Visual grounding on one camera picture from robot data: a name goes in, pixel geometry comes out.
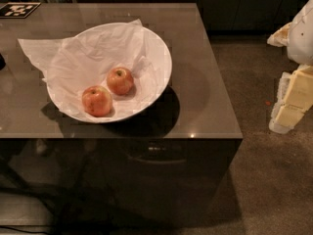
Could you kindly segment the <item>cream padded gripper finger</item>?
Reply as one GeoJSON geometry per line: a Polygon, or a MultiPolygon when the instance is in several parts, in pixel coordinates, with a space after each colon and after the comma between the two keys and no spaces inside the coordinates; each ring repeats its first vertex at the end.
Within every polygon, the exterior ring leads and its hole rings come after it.
{"type": "Polygon", "coordinates": [[[313,106],[313,67],[300,65],[293,73],[284,72],[279,80],[269,129],[279,134],[293,130],[313,106]]]}

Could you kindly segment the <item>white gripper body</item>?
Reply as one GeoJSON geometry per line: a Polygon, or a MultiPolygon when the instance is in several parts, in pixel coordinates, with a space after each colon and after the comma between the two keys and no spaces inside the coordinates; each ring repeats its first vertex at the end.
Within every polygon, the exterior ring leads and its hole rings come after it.
{"type": "Polygon", "coordinates": [[[270,35],[267,43],[286,47],[290,60],[313,65],[313,0],[309,0],[290,23],[270,35]]]}

